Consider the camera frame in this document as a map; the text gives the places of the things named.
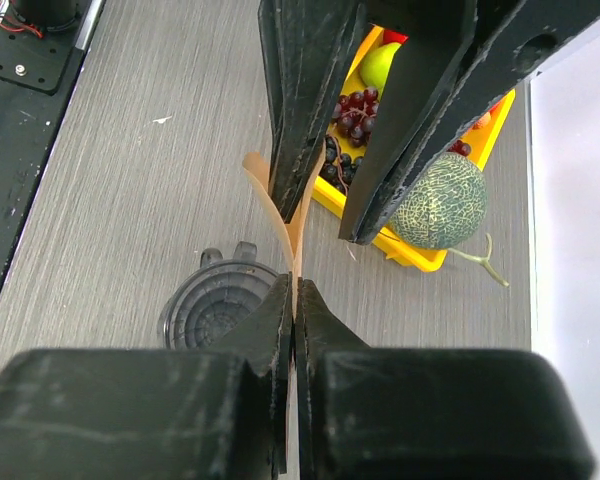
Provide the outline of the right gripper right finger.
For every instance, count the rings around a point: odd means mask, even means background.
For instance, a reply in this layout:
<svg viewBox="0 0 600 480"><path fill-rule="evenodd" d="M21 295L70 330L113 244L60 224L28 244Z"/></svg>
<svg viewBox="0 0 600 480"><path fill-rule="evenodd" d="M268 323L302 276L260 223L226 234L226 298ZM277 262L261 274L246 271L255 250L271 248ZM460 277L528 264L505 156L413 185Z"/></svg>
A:
<svg viewBox="0 0 600 480"><path fill-rule="evenodd" d="M595 456L566 388L523 350L380 348L298 287L304 479L590 479Z"/></svg>

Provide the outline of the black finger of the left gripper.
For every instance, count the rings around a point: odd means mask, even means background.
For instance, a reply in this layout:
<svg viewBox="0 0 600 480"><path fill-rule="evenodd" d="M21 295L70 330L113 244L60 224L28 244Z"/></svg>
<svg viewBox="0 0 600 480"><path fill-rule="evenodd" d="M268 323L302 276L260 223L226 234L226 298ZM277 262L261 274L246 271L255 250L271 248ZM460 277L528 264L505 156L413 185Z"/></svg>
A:
<svg viewBox="0 0 600 480"><path fill-rule="evenodd" d="M292 220L367 25L362 1L263 0L258 27L272 153L268 194Z"/></svg>

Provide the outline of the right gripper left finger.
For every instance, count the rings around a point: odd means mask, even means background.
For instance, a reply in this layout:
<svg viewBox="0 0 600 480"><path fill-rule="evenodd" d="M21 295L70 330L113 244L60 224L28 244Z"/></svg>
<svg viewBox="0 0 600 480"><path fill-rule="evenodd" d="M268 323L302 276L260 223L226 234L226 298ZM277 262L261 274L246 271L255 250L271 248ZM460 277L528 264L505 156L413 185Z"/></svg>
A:
<svg viewBox="0 0 600 480"><path fill-rule="evenodd" d="M275 479L292 278L200 350L33 349L0 372L0 479Z"/></svg>

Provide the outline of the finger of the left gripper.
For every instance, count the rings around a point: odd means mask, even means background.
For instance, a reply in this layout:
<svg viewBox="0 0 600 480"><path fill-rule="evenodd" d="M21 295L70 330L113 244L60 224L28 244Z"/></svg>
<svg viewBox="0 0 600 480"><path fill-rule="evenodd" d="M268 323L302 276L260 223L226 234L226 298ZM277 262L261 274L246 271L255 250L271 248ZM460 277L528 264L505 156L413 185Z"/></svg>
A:
<svg viewBox="0 0 600 480"><path fill-rule="evenodd" d="M366 245L439 154L552 54L600 20L600 1L369 1L407 37L380 101L339 236Z"/></svg>

